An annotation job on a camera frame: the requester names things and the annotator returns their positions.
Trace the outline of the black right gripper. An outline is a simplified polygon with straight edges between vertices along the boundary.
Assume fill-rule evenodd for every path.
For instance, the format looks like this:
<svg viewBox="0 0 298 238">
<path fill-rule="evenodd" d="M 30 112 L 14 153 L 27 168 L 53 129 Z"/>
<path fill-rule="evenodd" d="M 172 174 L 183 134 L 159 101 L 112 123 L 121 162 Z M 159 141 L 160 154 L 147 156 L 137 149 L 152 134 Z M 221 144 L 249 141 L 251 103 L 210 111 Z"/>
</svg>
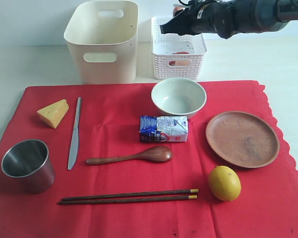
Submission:
<svg viewBox="0 0 298 238">
<path fill-rule="evenodd" d="M 161 34 L 198 35 L 212 33 L 219 35 L 216 21 L 222 21 L 227 15 L 224 2 L 191 2 L 178 11 L 180 16 L 174 17 L 160 25 Z"/>
</svg>

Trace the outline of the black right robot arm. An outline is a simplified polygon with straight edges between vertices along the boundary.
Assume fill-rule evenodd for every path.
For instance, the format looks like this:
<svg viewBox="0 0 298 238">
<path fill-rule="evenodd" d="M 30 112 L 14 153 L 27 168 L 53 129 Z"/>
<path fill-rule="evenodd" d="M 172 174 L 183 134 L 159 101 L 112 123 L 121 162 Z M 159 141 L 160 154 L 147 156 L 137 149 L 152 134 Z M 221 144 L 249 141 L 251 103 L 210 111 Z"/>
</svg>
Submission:
<svg viewBox="0 0 298 238">
<path fill-rule="evenodd" d="M 228 39 L 240 33 L 277 32 L 298 20 L 298 0 L 190 0 L 181 6 L 183 10 L 160 26 L 161 34 L 210 33 Z"/>
</svg>

